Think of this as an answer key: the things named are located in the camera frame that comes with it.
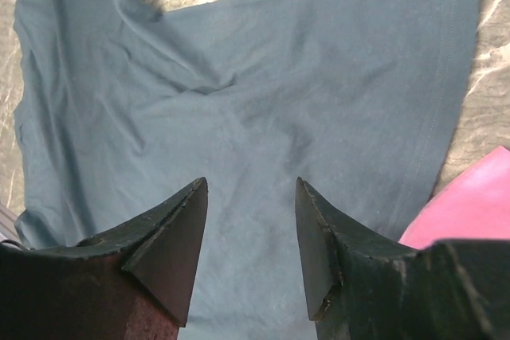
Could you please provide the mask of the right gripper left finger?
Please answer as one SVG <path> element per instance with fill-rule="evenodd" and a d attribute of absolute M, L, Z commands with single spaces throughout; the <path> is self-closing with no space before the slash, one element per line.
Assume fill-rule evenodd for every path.
<path fill-rule="evenodd" d="M 207 194 L 206 179 L 196 179 L 72 247 L 3 240 L 2 338 L 177 338 L 190 309 Z"/>

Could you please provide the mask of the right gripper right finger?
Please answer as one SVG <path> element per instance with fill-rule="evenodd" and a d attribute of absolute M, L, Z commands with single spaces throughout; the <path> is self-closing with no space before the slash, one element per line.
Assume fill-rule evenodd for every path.
<path fill-rule="evenodd" d="M 440 240 L 413 249 L 342 213 L 303 179 L 295 214 L 318 338 L 508 338 L 506 240 Z"/>

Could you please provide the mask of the slate blue t shirt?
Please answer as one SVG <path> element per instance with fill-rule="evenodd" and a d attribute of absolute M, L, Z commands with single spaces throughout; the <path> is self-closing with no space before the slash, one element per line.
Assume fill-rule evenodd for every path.
<path fill-rule="evenodd" d="M 181 338 L 314 339 L 296 180 L 397 240 L 445 161 L 479 2 L 18 0 L 18 235 L 72 245 L 204 177 Z"/>

